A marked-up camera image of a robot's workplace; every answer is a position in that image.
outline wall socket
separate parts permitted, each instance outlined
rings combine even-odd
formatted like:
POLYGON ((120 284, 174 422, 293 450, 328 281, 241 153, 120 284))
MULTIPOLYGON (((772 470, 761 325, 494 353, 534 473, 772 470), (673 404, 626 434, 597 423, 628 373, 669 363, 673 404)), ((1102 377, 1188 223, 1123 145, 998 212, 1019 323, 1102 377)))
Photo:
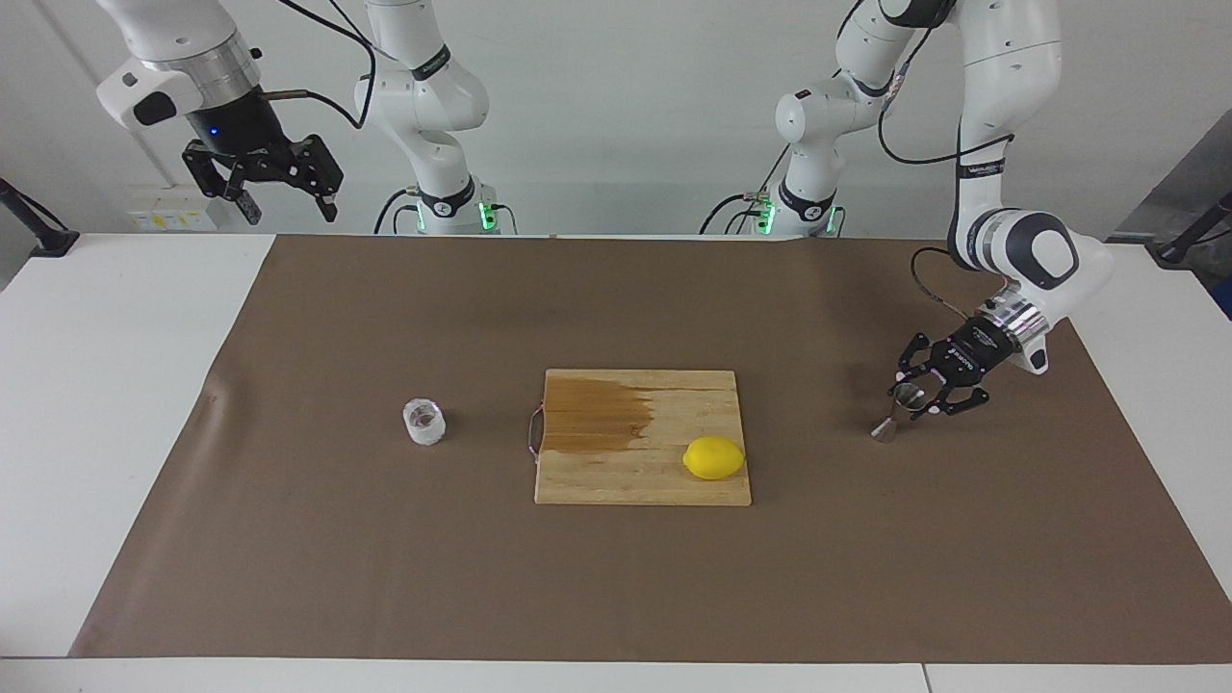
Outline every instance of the wall socket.
POLYGON ((196 187, 131 187, 128 218, 138 231, 218 231, 227 210, 196 187))

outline black clamp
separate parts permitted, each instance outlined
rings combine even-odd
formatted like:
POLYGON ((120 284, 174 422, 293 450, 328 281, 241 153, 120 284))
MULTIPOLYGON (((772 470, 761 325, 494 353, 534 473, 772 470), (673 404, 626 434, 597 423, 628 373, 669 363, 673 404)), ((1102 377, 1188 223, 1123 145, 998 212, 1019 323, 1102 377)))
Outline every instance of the black clamp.
POLYGON ((261 219, 261 210, 244 190, 245 182, 287 184, 312 195, 325 221, 338 217, 334 195, 342 184, 342 169, 317 134, 287 143, 283 152, 260 148, 244 154, 212 152, 202 141, 193 139, 184 149, 184 163, 206 197, 235 202, 250 224, 261 219), (214 164, 228 169, 229 175, 224 179, 214 164))
POLYGON ((899 385, 931 374, 941 381, 941 390, 926 403, 913 408, 912 420, 928 413, 951 417, 961 414, 988 403, 988 391, 979 387, 979 383, 1016 350, 1009 335, 983 316, 968 319, 940 342, 933 342, 926 334, 919 333, 899 356, 898 382, 890 388, 888 395, 893 397, 899 385), (915 355, 924 350, 929 350, 929 356, 912 365, 915 355), (958 388, 970 388, 971 396, 961 402, 951 402, 950 396, 958 388))

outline metal ring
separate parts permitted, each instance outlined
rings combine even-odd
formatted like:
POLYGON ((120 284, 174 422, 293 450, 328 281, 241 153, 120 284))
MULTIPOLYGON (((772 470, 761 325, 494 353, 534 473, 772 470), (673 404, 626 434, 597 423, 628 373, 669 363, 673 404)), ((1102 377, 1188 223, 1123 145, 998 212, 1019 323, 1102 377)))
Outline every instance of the metal ring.
MULTIPOLYGON (((540 451, 535 449, 535 419, 540 418, 540 414, 542 413, 543 413, 543 402, 540 402, 540 406, 535 408, 533 413, 531 413, 530 425, 526 427, 526 449, 531 451, 531 455, 535 455, 536 465, 538 464, 540 451)), ((543 434, 542 432, 540 432, 540 448, 542 446, 543 446, 543 434)))

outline cutting board handle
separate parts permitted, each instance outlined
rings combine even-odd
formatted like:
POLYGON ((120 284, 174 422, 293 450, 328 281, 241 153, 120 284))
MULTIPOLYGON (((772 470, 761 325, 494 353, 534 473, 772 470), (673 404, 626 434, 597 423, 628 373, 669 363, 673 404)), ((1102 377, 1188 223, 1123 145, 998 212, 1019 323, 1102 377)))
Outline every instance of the cutting board handle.
POLYGON ((531 451, 531 455, 535 455, 536 465, 538 465, 538 451, 543 446, 543 427, 542 425, 538 427, 540 432, 538 435, 536 437, 535 422, 542 418, 543 418, 543 402, 540 402, 540 406, 536 407, 535 411, 531 413, 530 425, 526 427, 526 449, 531 451))

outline white wall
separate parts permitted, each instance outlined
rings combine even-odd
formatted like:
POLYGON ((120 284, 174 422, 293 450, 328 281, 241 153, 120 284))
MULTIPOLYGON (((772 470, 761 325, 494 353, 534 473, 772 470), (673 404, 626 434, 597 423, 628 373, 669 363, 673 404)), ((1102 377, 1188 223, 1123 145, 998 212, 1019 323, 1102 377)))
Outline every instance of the white wall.
MULTIPOLYGON (((323 0, 303 0, 329 14, 323 0)), ((349 102, 366 72, 352 43, 272 0, 224 0, 265 51, 267 89, 312 88, 349 102)), ((342 0, 367 28, 361 0, 342 0)), ((455 55, 488 85, 492 116, 463 133, 472 168, 529 233, 690 233, 721 197, 755 187, 777 154, 779 96, 827 76, 848 0, 437 0, 455 55)), ((1232 2, 1061 0, 1066 75, 1020 132, 1007 202, 1104 236, 1232 105, 1232 2)), ((97 106, 91 83, 126 57, 89 0, 4 0, 0 171, 84 231, 124 231, 127 185, 191 184, 182 120, 137 138, 97 106)), ((912 70, 892 143, 952 147, 961 109, 956 35, 934 35, 912 70)), ((355 133, 310 102, 277 106, 287 133, 319 132, 346 171, 339 222, 310 199, 254 186, 259 231, 363 233, 409 168, 377 131, 355 133)), ((896 165, 872 132, 843 142, 840 202, 851 236, 941 237, 952 169, 896 165)), ((244 231, 237 226, 234 231, 244 231)), ((0 234, 16 233, 7 216, 0 234)))

